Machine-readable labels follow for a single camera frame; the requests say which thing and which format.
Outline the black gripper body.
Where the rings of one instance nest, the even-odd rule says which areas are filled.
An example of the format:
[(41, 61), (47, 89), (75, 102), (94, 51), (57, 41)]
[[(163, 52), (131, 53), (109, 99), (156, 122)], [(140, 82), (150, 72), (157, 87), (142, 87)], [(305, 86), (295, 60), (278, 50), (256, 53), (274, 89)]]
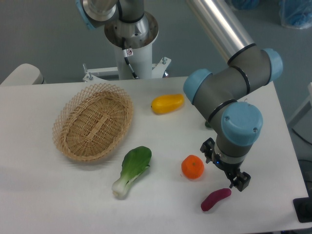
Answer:
[(231, 157), (216, 152), (212, 154), (213, 164), (230, 176), (234, 176), (240, 171), (240, 165), (242, 164), (243, 161), (244, 161), (243, 156)]

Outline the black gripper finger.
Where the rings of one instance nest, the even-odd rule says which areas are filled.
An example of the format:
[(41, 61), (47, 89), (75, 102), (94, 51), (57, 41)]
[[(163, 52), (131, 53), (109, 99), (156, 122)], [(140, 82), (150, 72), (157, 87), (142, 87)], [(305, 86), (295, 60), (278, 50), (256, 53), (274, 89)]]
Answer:
[(246, 172), (236, 171), (234, 173), (225, 173), (227, 179), (231, 182), (229, 188), (237, 188), (240, 192), (242, 192), (245, 188), (248, 187), (251, 176)]
[(206, 163), (215, 163), (215, 141), (210, 137), (202, 143), (200, 151), (206, 158)]

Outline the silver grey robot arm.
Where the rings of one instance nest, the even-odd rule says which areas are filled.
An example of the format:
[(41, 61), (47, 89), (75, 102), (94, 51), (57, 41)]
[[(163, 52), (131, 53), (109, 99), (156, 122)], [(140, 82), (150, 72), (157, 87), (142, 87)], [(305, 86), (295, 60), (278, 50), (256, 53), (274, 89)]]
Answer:
[[(212, 74), (193, 72), (183, 91), (216, 132), (200, 150), (207, 162), (223, 170), (231, 187), (244, 190), (250, 175), (240, 170), (258, 139), (263, 118), (241, 98), (280, 77), (283, 62), (273, 49), (259, 49), (223, 0), (190, 0), (192, 9), (228, 68)], [(156, 72), (150, 46), (158, 24), (141, 0), (78, 0), (76, 6), (89, 29), (105, 27), (105, 36), (117, 49), (119, 79), (149, 79)]]

